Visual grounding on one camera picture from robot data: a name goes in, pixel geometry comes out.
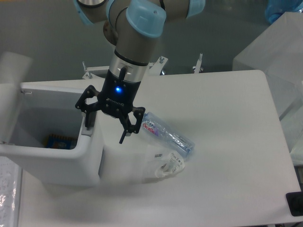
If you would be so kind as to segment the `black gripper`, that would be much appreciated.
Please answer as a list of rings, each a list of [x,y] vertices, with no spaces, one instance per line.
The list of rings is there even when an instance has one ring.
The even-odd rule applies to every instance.
[[[85,127],[87,128],[93,126],[93,120],[99,110],[102,110],[107,115],[119,118],[124,129],[119,144],[123,143],[126,136],[130,136],[132,133],[139,133],[145,114],[144,107],[133,107],[133,101],[140,82],[125,80],[126,73],[126,68],[122,68],[118,76],[109,71],[100,92],[93,85],[89,85],[75,104],[76,109],[81,110],[85,114]],[[98,101],[87,104],[86,100],[93,97],[97,97]],[[133,113],[136,119],[135,124],[132,124],[129,119],[128,114],[130,112]]]

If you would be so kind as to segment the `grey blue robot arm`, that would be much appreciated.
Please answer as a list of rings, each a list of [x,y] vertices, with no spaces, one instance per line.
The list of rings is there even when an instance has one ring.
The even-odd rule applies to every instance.
[[[114,55],[100,91],[88,86],[76,103],[91,127],[97,111],[119,119],[123,136],[138,133],[144,107],[133,105],[165,23],[201,13],[204,0],[76,0],[86,25],[107,21],[116,37]]]

